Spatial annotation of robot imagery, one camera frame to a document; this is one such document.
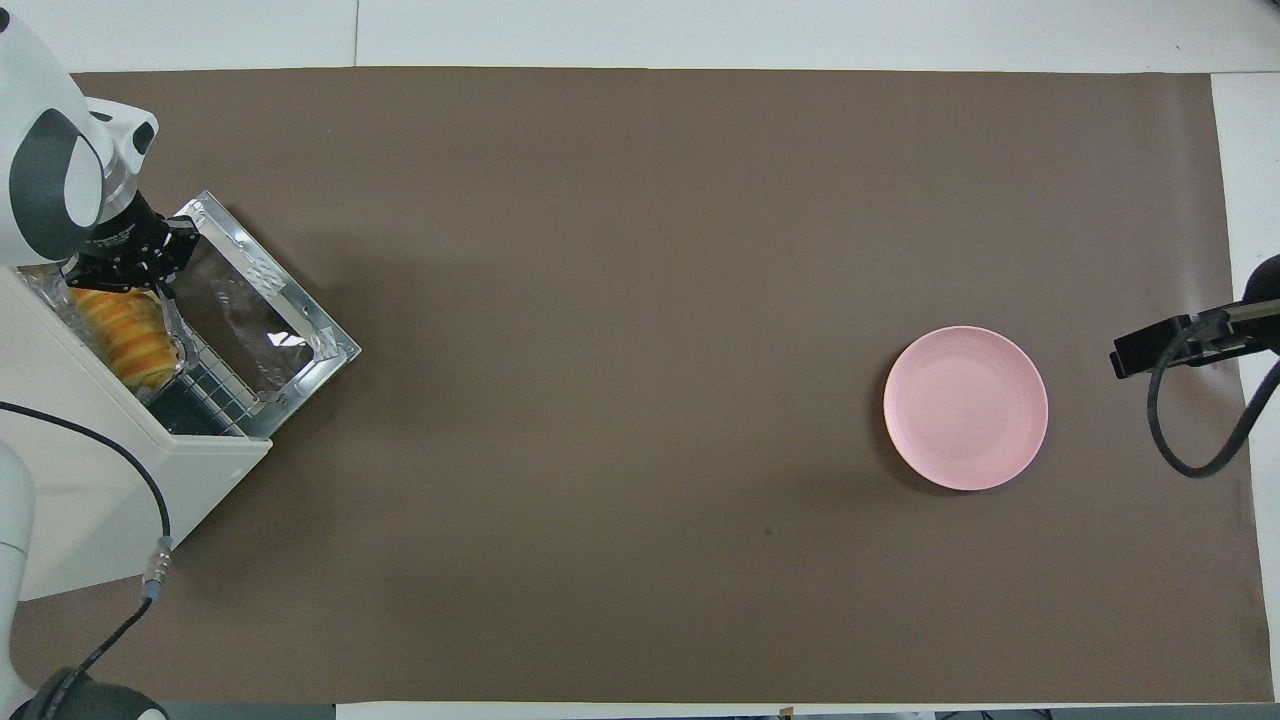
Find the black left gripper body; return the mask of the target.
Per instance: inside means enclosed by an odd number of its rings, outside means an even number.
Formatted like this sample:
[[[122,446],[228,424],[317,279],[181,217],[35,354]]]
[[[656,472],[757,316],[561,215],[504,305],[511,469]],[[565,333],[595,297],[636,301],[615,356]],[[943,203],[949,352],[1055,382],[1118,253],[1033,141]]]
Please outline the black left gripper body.
[[[173,231],[142,195],[99,225],[84,246],[84,287],[96,291],[156,290],[177,273]]]

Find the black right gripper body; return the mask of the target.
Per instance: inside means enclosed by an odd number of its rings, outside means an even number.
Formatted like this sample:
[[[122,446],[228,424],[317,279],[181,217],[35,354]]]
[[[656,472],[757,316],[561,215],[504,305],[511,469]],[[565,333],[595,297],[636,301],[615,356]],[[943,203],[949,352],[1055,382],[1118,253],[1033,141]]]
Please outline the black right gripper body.
[[[1192,336],[1197,361],[1225,361],[1252,354],[1277,352],[1279,256],[1261,263],[1249,275],[1242,300],[1201,313],[1202,327]]]

